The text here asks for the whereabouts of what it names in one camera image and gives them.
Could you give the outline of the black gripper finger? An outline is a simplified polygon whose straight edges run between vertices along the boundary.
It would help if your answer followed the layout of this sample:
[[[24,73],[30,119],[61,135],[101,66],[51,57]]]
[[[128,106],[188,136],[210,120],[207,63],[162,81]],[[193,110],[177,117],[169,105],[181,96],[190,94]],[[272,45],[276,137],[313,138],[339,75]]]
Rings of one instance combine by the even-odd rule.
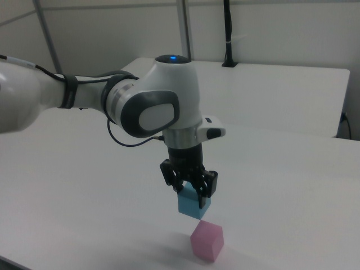
[[[207,199],[211,198],[217,189],[218,172],[200,170],[192,176],[192,186],[197,193],[199,208],[203,209]]]
[[[168,186],[172,186],[176,193],[180,193],[184,188],[183,183],[185,181],[184,163],[165,159],[160,164],[160,169],[163,174],[165,183]]]

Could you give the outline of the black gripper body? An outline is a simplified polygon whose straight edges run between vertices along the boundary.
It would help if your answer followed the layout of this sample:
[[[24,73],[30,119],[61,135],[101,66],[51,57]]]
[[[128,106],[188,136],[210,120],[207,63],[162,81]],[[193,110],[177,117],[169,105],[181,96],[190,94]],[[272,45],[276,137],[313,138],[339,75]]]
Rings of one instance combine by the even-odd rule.
[[[205,169],[203,165],[203,147],[198,144],[186,149],[168,147],[169,161],[176,173],[189,173],[191,170]]]

